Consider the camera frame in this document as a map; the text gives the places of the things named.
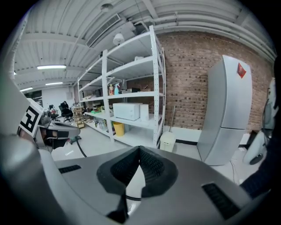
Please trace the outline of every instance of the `white floor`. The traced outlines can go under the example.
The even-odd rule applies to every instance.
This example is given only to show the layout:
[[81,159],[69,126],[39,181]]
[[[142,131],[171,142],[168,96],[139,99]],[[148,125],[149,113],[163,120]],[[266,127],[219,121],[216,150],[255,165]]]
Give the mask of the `white floor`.
[[[115,141],[115,143],[110,142],[108,136],[101,134],[87,125],[85,128],[81,129],[80,137],[82,139],[79,140],[79,144],[87,156],[96,156],[128,147],[128,145],[119,141]],[[195,145],[176,143],[173,153],[201,161],[199,152]],[[246,150],[244,148],[239,148],[234,153],[231,162],[228,162],[223,166],[213,166],[212,168],[239,185],[248,176],[256,172],[260,165],[260,163],[252,166],[244,164],[242,159],[245,153]],[[72,145],[70,143],[66,143],[64,147],[53,150],[52,157],[56,161],[83,158],[83,155],[80,152],[77,144],[74,142]],[[145,186],[144,174],[139,167],[132,181],[127,186],[126,194],[131,197],[140,198],[141,189],[143,186]],[[140,203],[140,201],[127,200],[128,214],[131,215],[137,209]]]

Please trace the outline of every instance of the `white trash can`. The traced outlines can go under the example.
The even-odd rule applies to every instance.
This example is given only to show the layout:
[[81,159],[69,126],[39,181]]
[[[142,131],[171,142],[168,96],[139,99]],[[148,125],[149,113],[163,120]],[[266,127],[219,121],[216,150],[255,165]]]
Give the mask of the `white trash can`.
[[176,142],[176,137],[172,132],[164,132],[160,138],[160,149],[172,152]]

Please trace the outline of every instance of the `vent grille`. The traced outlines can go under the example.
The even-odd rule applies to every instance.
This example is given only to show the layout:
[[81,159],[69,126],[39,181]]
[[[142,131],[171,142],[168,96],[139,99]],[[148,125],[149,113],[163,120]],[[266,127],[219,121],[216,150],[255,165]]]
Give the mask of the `vent grille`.
[[69,166],[69,167],[63,167],[63,168],[59,168],[58,170],[60,171],[61,174],[65,174],[71,171],[75,171],[81,169],[81,166],[78,165],[73,165],[73,166]]
[[202,186],[208,197],[217,207],[225,220],[237,214],[240,210],[215,184]]
[[93,35],[92,37],[87,41],[86,45],[91,47],[95,41],[104,33],[106,32],[110,27],[112,27],[114,24],[119,22],[121,20],[120,16],[116,14],[115,16],[111,17],[107,22],[105,22]]

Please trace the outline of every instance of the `white refrigerator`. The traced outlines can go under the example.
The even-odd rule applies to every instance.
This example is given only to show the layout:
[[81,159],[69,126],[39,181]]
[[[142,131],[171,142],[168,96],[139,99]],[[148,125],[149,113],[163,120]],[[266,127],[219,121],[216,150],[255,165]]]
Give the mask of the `white refrigerator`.
[[208,71],[208,103],[197,143],[208,165],[224,165],[237,150],[248,125],[252,76],[246,63],[223,55]]

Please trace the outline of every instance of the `white wall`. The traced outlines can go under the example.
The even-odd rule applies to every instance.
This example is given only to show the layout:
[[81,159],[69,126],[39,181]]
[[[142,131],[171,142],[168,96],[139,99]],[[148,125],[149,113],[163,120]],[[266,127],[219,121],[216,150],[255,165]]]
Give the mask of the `white wall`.
[[[164,126],[163,131],[168,131],[169,126]],[[187,128],[180,128],[180,127],[171,127],[171,132],[175,134],[176,139],[189,141],[189,142],[198,142],[201,131],[200,130],[193,130]],[[240,141],[240,145],[246,145],[247,141],[250,137],[250,134],[244,134],[242,140]]]
[[[66,93],[71,92],[72,98],[67,99]],[[42,90],[42,101],[43,101],[43,108],[48,109],[49,105],[54,105],[54,107],[58,110],[58,114],[61,115],[61,111],[59,110],[59,105],[64,101],[67,104],[72,106],[74,103],[74,90],[72,87],[55,87],[50,89],[43,89]]]

